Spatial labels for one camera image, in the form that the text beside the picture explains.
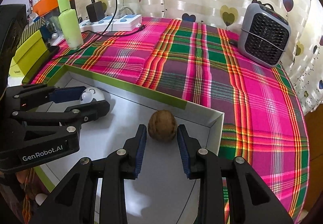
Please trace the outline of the left hand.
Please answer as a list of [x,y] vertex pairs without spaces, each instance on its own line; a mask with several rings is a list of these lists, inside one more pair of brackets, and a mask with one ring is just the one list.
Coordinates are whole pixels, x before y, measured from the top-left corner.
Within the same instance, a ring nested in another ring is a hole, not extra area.
[[8,186],[19,202],[22,202],[26,196],[35,200],[36,195],[42,192],[34,169],[25,169],[16,173],[1,172],[1,184]]

